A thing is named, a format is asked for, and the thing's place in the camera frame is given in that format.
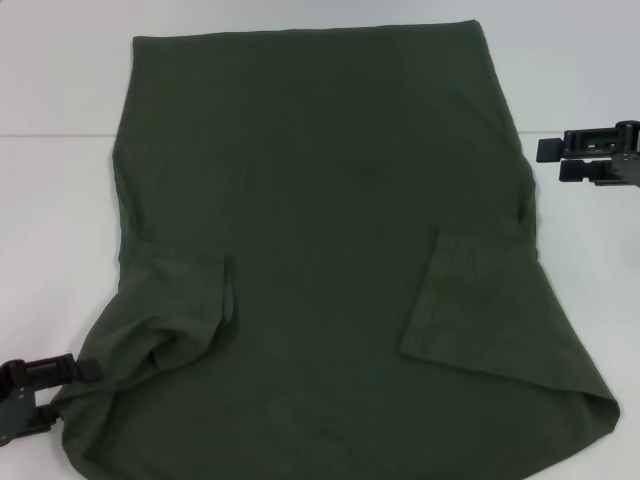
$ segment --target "t-shirt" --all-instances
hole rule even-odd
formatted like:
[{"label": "t-shirt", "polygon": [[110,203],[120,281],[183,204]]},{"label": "t-shirt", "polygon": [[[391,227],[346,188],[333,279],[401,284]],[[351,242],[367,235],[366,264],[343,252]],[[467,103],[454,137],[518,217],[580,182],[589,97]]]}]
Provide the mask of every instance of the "t-shirt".
[{"label": "t-shirt", "polygon": [[134,40],[89,480],[519,480],[619,409],[477,22]]}]

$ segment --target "green t-shirt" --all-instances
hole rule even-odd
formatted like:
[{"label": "green t-shirt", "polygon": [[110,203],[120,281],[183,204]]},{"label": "green t-shirt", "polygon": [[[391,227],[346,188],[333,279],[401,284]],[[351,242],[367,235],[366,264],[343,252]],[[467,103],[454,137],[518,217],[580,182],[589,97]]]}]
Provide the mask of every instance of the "green t-shirt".
[{"label": "green t-shirt", "polygon": [[136,38],[90,480],[519,480],[618,405],[476,22]]}]

